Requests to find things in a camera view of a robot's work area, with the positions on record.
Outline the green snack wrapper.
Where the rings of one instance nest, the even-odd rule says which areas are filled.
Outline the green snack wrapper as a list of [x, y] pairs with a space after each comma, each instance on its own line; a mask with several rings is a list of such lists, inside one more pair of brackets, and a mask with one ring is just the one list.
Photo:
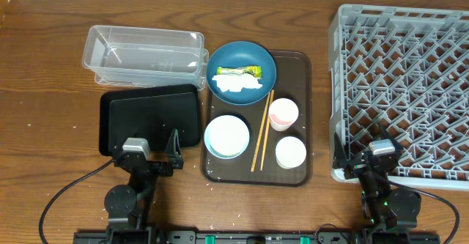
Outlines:
[[262, 77], [262, 67], [261, 66], [245, 66], [245, 67], [217, 67], [217, 75], [243, 75], [249, 74], [255, 78]]

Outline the white napkin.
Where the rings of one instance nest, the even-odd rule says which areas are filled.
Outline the white napkin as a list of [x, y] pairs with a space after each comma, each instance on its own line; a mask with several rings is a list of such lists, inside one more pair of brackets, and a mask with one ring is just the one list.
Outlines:
[[250, 74], [214, 75], [213, 80], [221, 92], [241, 92], [243, 89], [260, 89], [258, 79]]

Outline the white paper cup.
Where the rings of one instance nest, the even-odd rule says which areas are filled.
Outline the white paper cup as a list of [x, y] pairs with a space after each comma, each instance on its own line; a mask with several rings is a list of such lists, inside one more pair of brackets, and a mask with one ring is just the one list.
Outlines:
[[287, 136], [276, 145], [276, 162], [283, 169], [293, 169], [305, 161], [306, 153], [306, 146], [299, 138]]

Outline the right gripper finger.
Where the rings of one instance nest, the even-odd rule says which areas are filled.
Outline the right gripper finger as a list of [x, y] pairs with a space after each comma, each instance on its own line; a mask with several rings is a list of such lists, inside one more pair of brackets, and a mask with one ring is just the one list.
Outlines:
[[380, 130], [380, 138], [382, 140], [389, 140], [396, 151], [402, 151], [403, 150], [403, 146], [396, 141], [396, 139], [386, 130], [386, 127], [382, 126], [382, 125], [379, 125], [379, 130]]
[[345, 169], [347, 167], [348, 158], [344, 149], [344, 146], [341, 144], [341, 139], [337, 133], [334, 133], [334, 152], [333, 152], [333, 169]]

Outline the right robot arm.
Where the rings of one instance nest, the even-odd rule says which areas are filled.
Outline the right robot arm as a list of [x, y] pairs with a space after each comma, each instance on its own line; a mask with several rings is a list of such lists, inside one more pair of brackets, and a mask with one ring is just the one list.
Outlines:
[[417, 226], [421, 196], [412, 190], [391, 187], [388, 172], [399, 163], [404, 148], [382, 126], [378, 139], [354, 157], [349, 156], [338, 134], [334, 135], [333, 167], [346, 180], [359, 180], [363, 216], [372, 222], [347, 238], [348, 243], [409, 243], [409, 229]]

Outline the dark blue plate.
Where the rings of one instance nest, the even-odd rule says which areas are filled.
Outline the dark blue plate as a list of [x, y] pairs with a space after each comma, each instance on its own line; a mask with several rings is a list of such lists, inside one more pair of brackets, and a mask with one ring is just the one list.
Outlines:
[[[242, 88], [239, 92], [222, 92], [213, 79], [218, 67], [239, 68], [250, 65], [262, 69], [262, 77], [258, 80], [262, 86], [259, 89]], [[207, 85], [216, 97], [232, 105], [246, 106], [267, 96], [276, 83], [277, 67], [271, 54], [262, 46], [253, 42], [235, 41], [214, 52], [207, 63], [206, 76]]]

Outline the light blue rice bowl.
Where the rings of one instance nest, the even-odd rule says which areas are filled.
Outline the light blue rice bowl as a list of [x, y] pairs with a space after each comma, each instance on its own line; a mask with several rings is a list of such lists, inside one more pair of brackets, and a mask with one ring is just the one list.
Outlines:
[[246, 123], [239, 117], [222, 115], [216, 117], [206, 127], [204, 144], [207, 150], [220, 159], [232, 159], [241, 155], [250, 141]]

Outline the pink stained paper cup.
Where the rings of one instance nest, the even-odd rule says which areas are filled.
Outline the pink stained paper cup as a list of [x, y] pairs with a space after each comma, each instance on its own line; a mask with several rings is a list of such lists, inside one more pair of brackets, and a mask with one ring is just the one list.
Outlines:
[[270, 126], [276, 131], [285, 131], [299, 116], [299, 109], [295, 102], [288, 98], [274, 100], [269, 107], [268, 116]]

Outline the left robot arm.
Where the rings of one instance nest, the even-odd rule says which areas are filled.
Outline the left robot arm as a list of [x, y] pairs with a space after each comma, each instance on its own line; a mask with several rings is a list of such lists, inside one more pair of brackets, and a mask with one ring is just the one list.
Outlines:
[[184, 164], [177, 129], [173, 129], [166, 145], [167, 161], [150, 160], [149, 143], [144, 138], [127, 138], [120, 151], [113, 155], [114, 165], [130, 173], [126, 185], [113, 187], [105, 197], [108, 226], [104, 243], [156, 244], [166, 237], [147, 219], [157, 178], [170, 177]]

